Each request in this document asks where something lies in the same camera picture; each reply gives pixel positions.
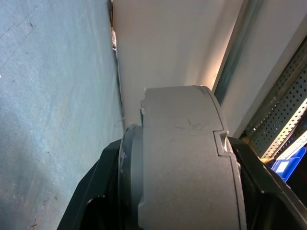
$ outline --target metal track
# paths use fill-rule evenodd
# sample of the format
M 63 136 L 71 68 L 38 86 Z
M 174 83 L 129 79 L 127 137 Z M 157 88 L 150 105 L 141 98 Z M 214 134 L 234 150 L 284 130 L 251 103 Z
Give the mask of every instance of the metal track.
M 285 159 L 307 140 L 307 133 L 300 136 L 291 133 L 307 109 L 306 66 L 307 42 L 304 41 L 246 129 L 250 144 L 261 158 L 278 155 L 279 159 Z

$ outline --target blue plastic bin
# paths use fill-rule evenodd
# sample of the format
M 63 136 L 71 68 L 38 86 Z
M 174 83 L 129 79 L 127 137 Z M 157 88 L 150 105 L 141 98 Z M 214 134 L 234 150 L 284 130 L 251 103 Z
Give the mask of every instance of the blue plastic bin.
M 305 147 L 302 147 L 288 160 L 276 160 L 272 166 L 272 170 L 276 172 L 283 181 L 287 181 L 294 169 L 297 167 L 304 154 L 306 153 Z

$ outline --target blue container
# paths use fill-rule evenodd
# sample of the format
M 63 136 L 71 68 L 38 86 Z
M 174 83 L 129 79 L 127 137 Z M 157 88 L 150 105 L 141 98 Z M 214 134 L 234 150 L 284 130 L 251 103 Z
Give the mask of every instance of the blue container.
M 276 160 L 272 166 L 272 170 L 276 172 L 283 181 L 287 181 L 294 169 L 297 167 L 304 154 L 306 153 L 305 147 L 302 147 L 288 160 Z

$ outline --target white wall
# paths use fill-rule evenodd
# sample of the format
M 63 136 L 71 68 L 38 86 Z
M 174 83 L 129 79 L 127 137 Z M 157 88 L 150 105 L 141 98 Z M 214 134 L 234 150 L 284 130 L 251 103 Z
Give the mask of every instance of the white wall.
M 264 0 L 222 103 L 230 135 L 240 136 L 307 34 L 306 0 Z
M 114 0 L 125 125 L 146 88 L 212 88 L 242 0 Z

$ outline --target gray plastic housing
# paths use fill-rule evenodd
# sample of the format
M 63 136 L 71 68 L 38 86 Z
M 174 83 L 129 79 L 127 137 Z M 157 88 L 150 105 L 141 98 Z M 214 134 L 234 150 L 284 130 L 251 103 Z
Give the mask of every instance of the gray plastic housing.
M 119 158 L 119 196 L 129 194 L 132 222 L 144 230 L 245 230 L 238 164 L 211 91 L 148 89 L 141 113 Z

